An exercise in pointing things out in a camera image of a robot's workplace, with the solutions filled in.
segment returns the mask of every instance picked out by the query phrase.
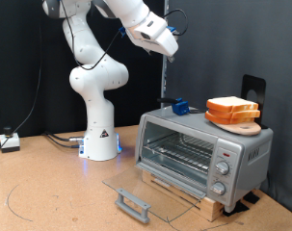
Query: bread slice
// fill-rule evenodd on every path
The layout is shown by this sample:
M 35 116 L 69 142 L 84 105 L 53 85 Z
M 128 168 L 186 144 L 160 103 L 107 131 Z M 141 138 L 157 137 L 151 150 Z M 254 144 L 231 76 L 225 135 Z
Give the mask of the bread slice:
M 258 104 L 235 96 L 209 99 L 207 100 L 206 106 L 209 109 L 223 113 L 258 109 Z
M 244 118 L 244 117 L 260 117 L 260 111 L 251 110 L 251 111 L 242 111 L 234 113 L 222 113 L 213 109 L 209 109 L 209 113 L 213 116 L 220 118 Z
M 254 121 L 253 117 L 244 117 L 244 118 L 220 118 L 216 117 L 209 112 L 205 113 L 205 118 L 219 124 L 237 124 L 241 122 L 251 122 Z

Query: toaster oven control panel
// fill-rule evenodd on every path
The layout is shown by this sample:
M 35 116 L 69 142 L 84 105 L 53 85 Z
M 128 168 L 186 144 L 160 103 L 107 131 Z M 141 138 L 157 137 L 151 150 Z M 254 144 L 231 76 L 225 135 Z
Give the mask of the toaster oven control panel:
M 211 164 L 213 170 L 208 181 L 208 194 L 212 199 L 227 205 L 231 199 L 238 154 L 219 147 L 213 158 Z

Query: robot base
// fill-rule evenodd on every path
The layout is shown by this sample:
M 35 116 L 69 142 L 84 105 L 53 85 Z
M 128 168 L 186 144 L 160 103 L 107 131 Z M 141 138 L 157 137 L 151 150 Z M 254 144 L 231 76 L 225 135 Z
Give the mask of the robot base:
M 93 161 L 108 161 L 118 155 L 118 140 L 114 126 L 90 127 L 85 133 L 84 145 L 80 145 L 79 157 Z

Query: blue object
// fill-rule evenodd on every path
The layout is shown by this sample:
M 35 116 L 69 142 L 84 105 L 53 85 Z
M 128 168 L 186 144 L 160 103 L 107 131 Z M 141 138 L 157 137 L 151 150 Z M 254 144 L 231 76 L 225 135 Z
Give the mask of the blue object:
M 167 26 L 167 29 L 169 29 L 171 32 L 175 31 L 176 28 L 175 27 L 171 27 L 171 26 Z
M 122 34 L 122 37 L 124 37 L 126 35 L 126 30 L 125 27 L 121 27 L 119 28 L 120 33 Z
M 117 133 L 117 144 L 118 144 L 118 153 L 121 153 L 122 148 L 120 147 L 120 143 L 119 143 L 119 133 Z
M 182 98 L 178 98 L 176 99 L 176 101 L 178 102 L 177 104 L 172 103 L 174 113 L 179 116 L 183 116 L 190 112 L 190 109 L 188 107 L 188 101 L 183 101 Z

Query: robot logo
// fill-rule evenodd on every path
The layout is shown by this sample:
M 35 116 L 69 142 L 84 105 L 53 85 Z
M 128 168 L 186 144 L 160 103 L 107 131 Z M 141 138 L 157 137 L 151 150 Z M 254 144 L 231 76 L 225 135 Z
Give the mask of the robot logo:
M 106 138 L 106 137 L 109 137 L 108 133 L 106 132 L 106 130 L 104 130 L 101 135 L 100 135 L 101 138 Z

